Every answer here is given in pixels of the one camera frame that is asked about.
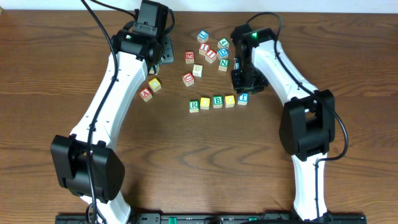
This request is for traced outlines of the green R block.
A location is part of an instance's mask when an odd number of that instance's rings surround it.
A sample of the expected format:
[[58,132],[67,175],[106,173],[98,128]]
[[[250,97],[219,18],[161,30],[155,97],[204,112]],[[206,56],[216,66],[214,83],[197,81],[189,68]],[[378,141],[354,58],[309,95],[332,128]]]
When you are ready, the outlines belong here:
[[197,113],[200,109],[200,103],[198,100],[191,100],[189,101],[189,112],[190,113]]

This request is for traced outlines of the blue T block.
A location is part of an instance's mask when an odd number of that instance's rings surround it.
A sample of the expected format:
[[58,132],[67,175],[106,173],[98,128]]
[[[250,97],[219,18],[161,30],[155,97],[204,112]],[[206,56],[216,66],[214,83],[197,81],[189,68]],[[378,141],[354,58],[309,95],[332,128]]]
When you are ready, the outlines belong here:
[[249,99],[249,95],[247,93],[242,93],[238,97],[238,104],[239,105],[247,105]]

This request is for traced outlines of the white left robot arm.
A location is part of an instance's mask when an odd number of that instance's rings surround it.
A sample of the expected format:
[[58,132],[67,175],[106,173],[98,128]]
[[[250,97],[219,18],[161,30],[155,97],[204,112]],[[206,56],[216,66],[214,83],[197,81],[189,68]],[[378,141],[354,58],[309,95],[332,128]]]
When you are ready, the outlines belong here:
[[114,36],[104,78],[86,113],[69,136],[56,135],[50,152],[58,183],[88,207],[88,223],[127,223],[131,207],[123,198],[125,167],[116,147],[125,115],[150,71],[174,60],[167,6],[142,1]]

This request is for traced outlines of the green B block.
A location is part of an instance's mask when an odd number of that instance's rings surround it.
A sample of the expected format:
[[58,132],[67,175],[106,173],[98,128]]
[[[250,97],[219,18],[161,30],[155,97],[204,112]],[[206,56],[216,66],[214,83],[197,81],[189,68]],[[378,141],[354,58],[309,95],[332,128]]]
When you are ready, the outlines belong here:
[[213,96],[213,107],[214,108],[223,107],[223,97],[221,95]]

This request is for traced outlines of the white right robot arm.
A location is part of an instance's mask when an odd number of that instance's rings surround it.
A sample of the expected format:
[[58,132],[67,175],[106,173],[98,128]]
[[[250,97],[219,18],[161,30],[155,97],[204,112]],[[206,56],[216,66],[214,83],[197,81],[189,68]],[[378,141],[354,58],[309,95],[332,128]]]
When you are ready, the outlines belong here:
[[281,144],[294,164],[294,212],[299,220],[325,223],[328,213],[323,195],[325,158],[335,138],[331,91],[319,91],[286,56],[270,28],[234,28],[231,40],[236,55],[231,81],[237,94],[257,93],[271,86],[282,106]]

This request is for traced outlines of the yellow O block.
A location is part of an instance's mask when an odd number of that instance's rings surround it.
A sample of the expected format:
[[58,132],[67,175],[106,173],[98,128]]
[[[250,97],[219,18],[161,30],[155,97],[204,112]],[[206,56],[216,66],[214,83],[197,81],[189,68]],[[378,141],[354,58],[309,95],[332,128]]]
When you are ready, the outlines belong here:
[[200,99],[200,109],[208,110],[210,108],[211,99],[207,97],[201,97]]
[[225,101],[226,108],[232,108],[235,106],[235,103],[236,103],[234,95],[226,95],[224,97],[224,101]]

